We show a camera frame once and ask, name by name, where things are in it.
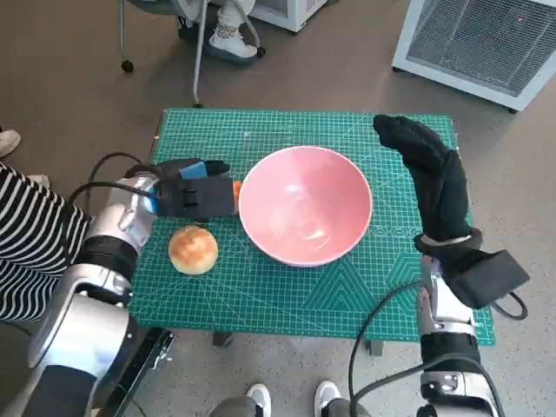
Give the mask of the bare left robot hand, blue tape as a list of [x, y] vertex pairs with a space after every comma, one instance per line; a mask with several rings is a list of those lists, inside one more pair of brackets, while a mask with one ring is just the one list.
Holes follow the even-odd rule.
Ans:
[[163, 178], [170, 180], [193, 180], [219, 176], [230, 170], [229, 165], [224, 161], [199, 158], [168, 160], [157, 164], [156, 167], [161, 170]]

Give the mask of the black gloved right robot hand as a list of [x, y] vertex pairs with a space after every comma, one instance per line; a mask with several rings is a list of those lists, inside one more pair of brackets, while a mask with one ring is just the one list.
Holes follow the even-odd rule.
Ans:
[[399, 152], [414, 180], [424, 235], [436, 242], [470, 236], [467, 177], [458, 152], [405, 116], [377, 115], [373, 125], [381, 145]]

